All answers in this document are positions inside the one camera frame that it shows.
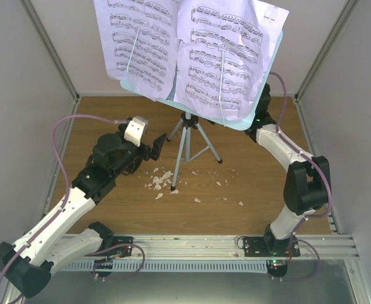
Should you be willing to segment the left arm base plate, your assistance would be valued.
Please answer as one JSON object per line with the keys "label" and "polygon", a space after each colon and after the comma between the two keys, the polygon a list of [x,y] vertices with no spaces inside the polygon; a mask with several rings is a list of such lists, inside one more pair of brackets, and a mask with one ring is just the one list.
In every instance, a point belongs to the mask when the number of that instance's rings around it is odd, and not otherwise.
{"label": "left arm base plate", "polygon": [[114,236],[112,245],[125,244],[125,246],[110,250],[108,256],[110,258],[126,258],[132,255],[132,243],[134,238],[132,236]]}

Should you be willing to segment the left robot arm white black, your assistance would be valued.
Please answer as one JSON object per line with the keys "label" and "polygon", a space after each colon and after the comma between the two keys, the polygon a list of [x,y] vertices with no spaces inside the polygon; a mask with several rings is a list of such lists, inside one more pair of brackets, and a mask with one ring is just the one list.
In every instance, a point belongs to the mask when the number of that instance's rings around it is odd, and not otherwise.
{"label": "left robot arm white black", "polygon": [[0,244],[1,273],[23,297],[39,294],[55,273],[77,259],[111,253],[113,232],[100,222],[64,243],[60,239],[116,186],[119,175],[133,174],[143,161],[157,160],[166,137],[156,138],[153,146],[136,146],[122,132],[102,135],[60,202],[23,237]]}

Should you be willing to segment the sheet music pages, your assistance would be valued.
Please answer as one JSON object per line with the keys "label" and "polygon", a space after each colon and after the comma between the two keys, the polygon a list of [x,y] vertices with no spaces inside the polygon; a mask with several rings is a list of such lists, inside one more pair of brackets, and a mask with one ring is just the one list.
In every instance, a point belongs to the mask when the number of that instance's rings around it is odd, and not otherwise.
{"label": "sheet music pages", "polygon": [[106,73],[153,101],[167,98],[177,67],[180,1],[95,1]]}

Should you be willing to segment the light blue music stand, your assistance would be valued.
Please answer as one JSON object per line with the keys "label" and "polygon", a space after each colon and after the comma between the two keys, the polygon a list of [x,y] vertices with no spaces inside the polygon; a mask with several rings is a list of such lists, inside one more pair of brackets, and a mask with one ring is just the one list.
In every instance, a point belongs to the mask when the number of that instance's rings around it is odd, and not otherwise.
{"label": "light blue music stand", "polygon": [[[177,153],[175,169],[173,174],[173,180],[171,182],[170,190],[175,191],[177,189],[178,184],[178,176],[179,176],[179,169],[180,163],[184,162],[191,162],[199,155],[204,153],[207,150],[211,150],[214,154],[215,158],[217,159],[218,163],[222,163],[222,159],[220,155],[217,153],[216,149],[214,148],[213,144],[209,140],[206,132],[202,128],[199,120],[202,119],[202,116],[197,115],[195,111],[192,111],[188,107],[176,103],[173,101],[175,96],[175,86],[177,84],[177,76],[174,77],[172,82],[172,90],[170,91],[169,95],[166,98],[157,99],[157,102],[163,103],[164,105],[171,106],[178,110],[182,111],[181,118],[177,125],[174,127],[173,131],[167,137],[167,141],[171,141],[173,136],[179,132],[180,133],[180,144],[179,150]],[[268,113],[268,106],[270,104],[270,86],[266,83],[261,86],[260,92],[255,97],[256,108],[250,112],[250,114],[243,118],[242,120],[238,121],[221,121],[218,118],[208,118],[206,117],[205,120],[208,121],[210,124],[215,125],[223,125],[224,127],[229,127],[234,130],[239,130],[245,132],[251,139],[256,139],[256,130],[262,128],[264,125],[268,124],[276,124],[277,122],[271,118],[270,114]],[[196,129],[199,131],[203,139],[205,140],[206,147],[203,148],[200,152],[196,153],[194,156],[191,156],[191,130]]]}

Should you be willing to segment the sheet music page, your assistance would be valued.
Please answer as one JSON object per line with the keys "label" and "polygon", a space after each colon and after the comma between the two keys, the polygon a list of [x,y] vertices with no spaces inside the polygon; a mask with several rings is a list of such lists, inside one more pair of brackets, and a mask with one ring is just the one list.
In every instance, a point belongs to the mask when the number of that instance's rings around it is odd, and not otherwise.
{"label": "sheet music page", "polygon": [[247,117],[288,16],[263,1],[182,1],[173,100],[204,117]]}

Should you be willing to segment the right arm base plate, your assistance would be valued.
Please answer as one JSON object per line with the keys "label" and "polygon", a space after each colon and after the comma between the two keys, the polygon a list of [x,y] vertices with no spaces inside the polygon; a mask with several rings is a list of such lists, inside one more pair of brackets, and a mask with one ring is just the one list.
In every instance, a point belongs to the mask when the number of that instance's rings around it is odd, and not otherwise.
{"label": "right arm base plate", "polygon": [[245,257],[289,258],[301,255],[299,247],[289,245],[288,239],[273,240],[265,236],[241,236],[237,247],[243,249]]}

